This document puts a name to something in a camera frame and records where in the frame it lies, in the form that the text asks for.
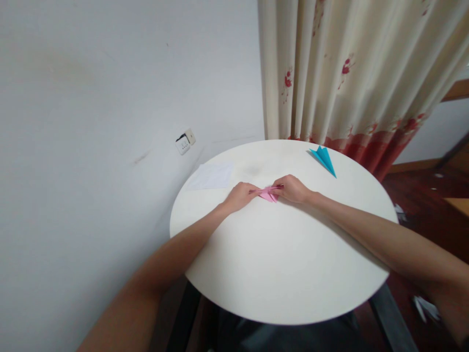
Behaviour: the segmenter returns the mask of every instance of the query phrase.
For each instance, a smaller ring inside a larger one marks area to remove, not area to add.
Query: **person's right hand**
[[[299,179],[293,175],[287,175],[279,178],[273,183],[273,185],[283,185],[283,188],[271,190],[270,192],[272,194],[282,196],[295,203],[305,203],[313,194],[313,191],[307,188]]]

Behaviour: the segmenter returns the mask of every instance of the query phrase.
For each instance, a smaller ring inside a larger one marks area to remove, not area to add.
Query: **round white table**
[[[268,140],[223,152],[207,163],[232,162],[226,189],[187,190],[174,202],[175,236],[222,202],[240,181],[260,188],[287,174],[306,187],[394,222],[382,185],[360,164],[328,149],[337,179],[307,151],[308,142]],[[322,214],[280,198],[256,197],[214,232],[186,272],[220,307],[271,324],[309,324],[356,308],[385,282],[388,268]]]

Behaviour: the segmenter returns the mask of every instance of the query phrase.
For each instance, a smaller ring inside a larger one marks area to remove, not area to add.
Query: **electrical outlet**
[[[183,136],[176,141],[176,148],[181,155],[184,155],[191,148],[186,136]]]
[[[192,133],[192,130],[191,129],[188,129],[187,131],[184,132],[184,134],[186,135],[187,137],[187,140],[189,141],[189,143],[191,145],[193,145],[195,143],[195,136],[194,134]]]

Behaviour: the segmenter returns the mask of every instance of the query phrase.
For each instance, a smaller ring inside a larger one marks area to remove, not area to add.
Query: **paper scrap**
[[[321,148],[318,146],[318,150],[314,151],[310,149],[311,153],[316,157],[316,159],[332,174],[335,178],[337,178],[336,173],[334,171],[334,167],[332,166],[332,161],[329,156],[329,152],[326,148]]]
[[[187,185],[187,190],[227,188],[232,171],[233,163],[199,165]]]

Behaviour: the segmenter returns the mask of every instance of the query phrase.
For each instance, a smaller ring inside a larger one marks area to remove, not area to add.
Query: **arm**
[[[469,335],[469,265],[414,231],[309,190],[292,175],[274,182],[280,184],[272,193],[320,210],[424,290],[459,344]]]
[[[105,310],[78,352],[146,351],[161,296],[189,268],[223,220],[258,195],[249,194],[255,189],[240,182],[223,203],[153,253]]]

